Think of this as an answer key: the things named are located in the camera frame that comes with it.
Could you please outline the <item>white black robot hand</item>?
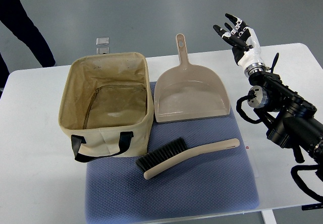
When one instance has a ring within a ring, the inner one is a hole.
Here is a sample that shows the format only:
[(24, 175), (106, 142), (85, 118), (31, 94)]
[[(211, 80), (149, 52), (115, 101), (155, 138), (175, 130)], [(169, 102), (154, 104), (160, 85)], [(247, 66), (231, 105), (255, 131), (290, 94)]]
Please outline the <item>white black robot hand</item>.
[(225, 23), (226, 29), (213, 25), (213, 29), (220, 38), (232, 47), (236, 64), (243, 68), (246, 77), (259, 71), (265, 71), (266, 66), (261, 58), (261, 47), (255, 31), (242, 19), (228, 14), (225, 17), (233, 25)]

